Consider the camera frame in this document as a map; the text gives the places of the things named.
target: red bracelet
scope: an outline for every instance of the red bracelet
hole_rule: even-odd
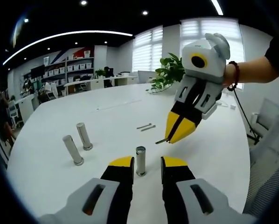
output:
[[[233,64],[235,66],[236,72],[235,72],[235,84],[232,87],[228,87],[229,91],[234,91],[237,87],[238,81],[239,81],[239,74],[240,74],[240,69],[239,66],[236,62],[230,61],[229,64]]]

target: window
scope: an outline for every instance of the window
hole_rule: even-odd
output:
[[[162,27],[137,35],[133,41],[132,71],[155,71],[161,67]]]
[[[238,21],[225,18],[197,18],[182,21],[180,55],[184,46],[204,39],[205,33],[220,33],[227,39],[230,45],[230,59],[226,63],[244,62],[244,48]],[[237,88],[242,90],[243,84],[238,83]]]

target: white desk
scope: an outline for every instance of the white desk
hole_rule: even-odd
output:
[[[115,76],[109,78],[96,78],[84,81],[75,81],[71,83],[66,83],[65,93],[68,95],[68,86],[82,84],[82,83],[90,83],[89,90],[102,89],[104,88],[104,80],[111,80],[113,86],[121,86],[121,85],[129,85],[137,83],[137,76]]]
[[[162,200],[160,157],[179,157],[196,178],[204,178],[223,192],[229,205],[242,212],[250,179],[250,154],[238,107],[219,106],[196,131],[175,143],[164,138],[167,114],[174,103],[170,89],[151,95],[150,84],[134,84],[58,98],[41,104],[21,130],[11,153],[7,174],[24,205],[36,217],[55,213],[68,196],[93,177],[100,178],[109,162],[135,156],[146,147],[144,177],[134,175],[129,224],[167,223]],[[223,94],[225,103],[235,104]],[[82,149],[76,124],[84,122],[94,148]],[[136,127],[153,123],[141,132]],[[84,158],[77,167],[62,141],[70,134]]]
[[[34,94],[30,94],[24,98],[21,98],[15,102],[15,104],[18,104],[20,114],[22,117],[22,121],[25,124],[29,117],[32,115],[34,112],[34,105],[33,105],[33,100],[35,99]]]

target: silver cylinder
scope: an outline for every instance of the silver cylinder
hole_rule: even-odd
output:
[[[84,123],[78,123],[76,125],[79,137],[82,140],[82,143],[84,145],[84,150],[90,150],[93,148],[93,144],[90,142],[87,130],[85,129]]]
[[[136,147],[136,174],[144,176],[146,174],[146,148],[143,146]]]
[[[80,156],[71,135],[64,136],[63,142],[65,143],[65,146],[68,149],[68,152],[70,153],[74,164],[77,166],[82,165],[84,163],[84,159]]]

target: ceiling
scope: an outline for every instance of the ceiling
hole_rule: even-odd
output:
[[[218,0],[225,17],[237,18],[239,23],[275,35],[272,13],[275,1]],[[47,36],[79,30],[111,30],[132,35],[158,25],[169,26],[182,19],[218,16],[210,0],[188,1],[90,1],[81,6],[79,0],[22,0],[8,2],[8,20],[2,30],[1,62],[26,45]],[[21,27],[13,48],[11,36],[15,25]],[[33,45],[12,58],[5,68],[17,67],[27,60],[50,52],[73,47],[103,45],[118,47],[133,37],[114,34],[80,34],[53,38]]]

